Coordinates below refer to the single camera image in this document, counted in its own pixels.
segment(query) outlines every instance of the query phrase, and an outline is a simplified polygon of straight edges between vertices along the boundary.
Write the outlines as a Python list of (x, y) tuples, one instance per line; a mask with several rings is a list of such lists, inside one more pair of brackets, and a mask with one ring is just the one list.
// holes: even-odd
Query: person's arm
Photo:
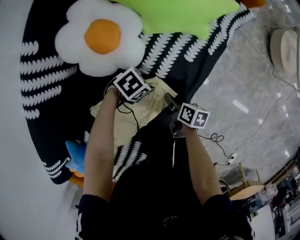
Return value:
[(195, 129), (182, 126), (186, 137), (189, 170), (196, 192), (202, 205), (212, 196), (222, 194), (215, 167)]
[(113, 127), (118, 91), (108, 90), (93, 124), (84, 160), (83, 194), (109, 201), (113, 175)]

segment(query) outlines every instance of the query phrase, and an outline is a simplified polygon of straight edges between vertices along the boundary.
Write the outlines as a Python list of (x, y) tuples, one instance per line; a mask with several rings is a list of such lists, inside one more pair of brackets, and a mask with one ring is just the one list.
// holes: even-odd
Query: green plush toy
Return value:
[(142, 16), (143, 32), (185, 32), (208, 38), (209, 22), (237, 11), (234, 0), (114, 0)]

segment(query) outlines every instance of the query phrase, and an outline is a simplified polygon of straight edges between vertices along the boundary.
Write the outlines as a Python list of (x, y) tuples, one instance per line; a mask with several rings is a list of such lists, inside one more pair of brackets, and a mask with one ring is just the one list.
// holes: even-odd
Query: beige cloth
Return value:
[[(165, 101), (165, 94), (169, 93), (172, 97), (176, 97), (177, 93), (174, 92), (167, 84), (164, 83), (158, 77), (154, 77), (146, 80), (146, 83), (154, 87), (154, 90), (144, 96), (139, 102), (134, 104), (125, 103), (131, 108), (135, 117), (139, 123), (139, 127), (146, 126), (151, 120), (153, 120), (162, 110), (167, 107)], [(96, 117), (102, 101), (96, 106), (90, 108), (90, 113), (93, 117)], [(124, 105), (120, 106), (119, 109), (122, 112), (129, 112)], [(137, 133), (136, 121), (133, 114), (124, 114), (116, 110), (115, 121), (114, 121), (114, 144), (119, 147), (130, 141), (130, 139)]]

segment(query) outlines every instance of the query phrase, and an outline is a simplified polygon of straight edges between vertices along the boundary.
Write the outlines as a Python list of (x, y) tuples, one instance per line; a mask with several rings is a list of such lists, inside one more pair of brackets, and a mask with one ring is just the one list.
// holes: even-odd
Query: plug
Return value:
[(236, 157), (238, 156), (238, 153), (233, 153), (228, 161), (227, 161), (227, 164), (230, 165), (233, 163), (233, 161), (236, 159)]

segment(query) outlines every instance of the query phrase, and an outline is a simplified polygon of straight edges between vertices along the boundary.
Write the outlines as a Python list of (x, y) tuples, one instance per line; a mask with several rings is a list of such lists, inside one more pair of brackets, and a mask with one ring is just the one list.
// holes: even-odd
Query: wooden chair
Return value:
[(240, 172), (243, 177), (243, 180), (242, 180), (243, 184), (234, 188), (231, 191), (227, 190), (229, 198), (232, 201), (249, 198), (264, 188), (264, 185), (260, 182), (260, 178), (259, 178), (257, 169), (256, 169), (256, 174), (257, 174), (258, 181), (247, 181), (246, 180), (245, 172), (244, 172), (244, 169), (243, 169), (241, 163), (240, 163)]

